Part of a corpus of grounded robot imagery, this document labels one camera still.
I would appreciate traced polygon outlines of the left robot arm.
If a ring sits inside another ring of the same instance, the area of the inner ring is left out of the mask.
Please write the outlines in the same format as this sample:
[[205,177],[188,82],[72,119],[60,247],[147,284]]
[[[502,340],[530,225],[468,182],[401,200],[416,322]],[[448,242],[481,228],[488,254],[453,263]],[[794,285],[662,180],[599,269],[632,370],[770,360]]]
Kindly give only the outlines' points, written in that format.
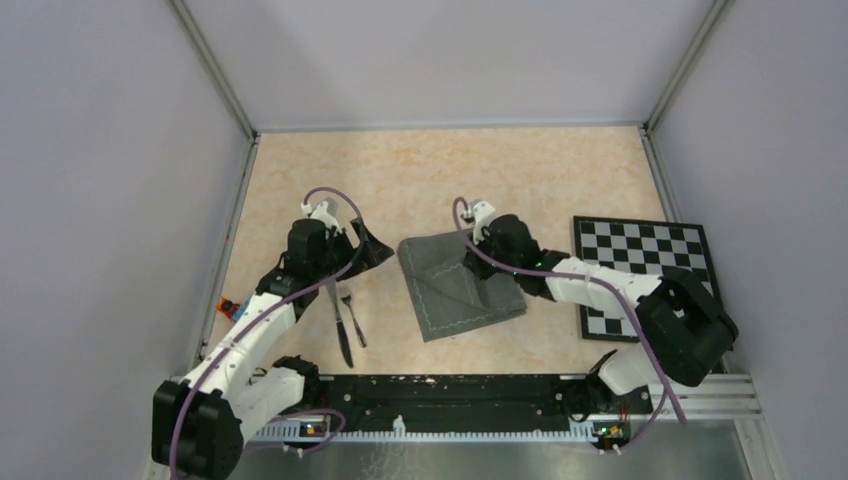
[[256,377],[260,361],[291,329],[319,289],[353,278],[391,258],[391,247],[364,222],[351,222],[352,245],[336,221],[300,219],[288,247],[248,299],[240,319],[207,358],[180,380],[166,380],[153,395],[151,458],[199,479],[225,479],[245,445],[279,413],[308,413],[320,386],[294,367],[275,366]]

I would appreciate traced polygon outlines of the grey cloth napkin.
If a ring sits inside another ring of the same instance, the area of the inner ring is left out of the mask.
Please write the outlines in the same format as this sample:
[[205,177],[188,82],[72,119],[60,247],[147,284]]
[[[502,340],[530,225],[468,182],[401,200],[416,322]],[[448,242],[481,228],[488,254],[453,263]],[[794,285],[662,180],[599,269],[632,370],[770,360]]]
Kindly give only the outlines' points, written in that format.
[[527,313],[519,286],[497,273],[480,280],[463,264],[466,245],[458,232],[402,240],[397,256],[422,339],[451,337]]

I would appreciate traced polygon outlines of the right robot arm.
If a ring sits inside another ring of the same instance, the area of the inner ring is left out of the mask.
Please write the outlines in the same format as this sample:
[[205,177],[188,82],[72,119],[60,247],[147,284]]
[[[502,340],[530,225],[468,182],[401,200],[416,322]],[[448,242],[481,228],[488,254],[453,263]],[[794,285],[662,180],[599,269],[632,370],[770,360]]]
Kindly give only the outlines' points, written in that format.
[[735,322],[691,271],[629,273],[544,249],[516,215],[487,205],[467,207],[454,220],[471,228],[463,238],[465,264],[479,279],[504,273],[526,295],[631,324],[637,345],[607,354],[588,375],[586,397],[600,412],[614,411],[628,393],[652,383],[700,385],[738,338]]

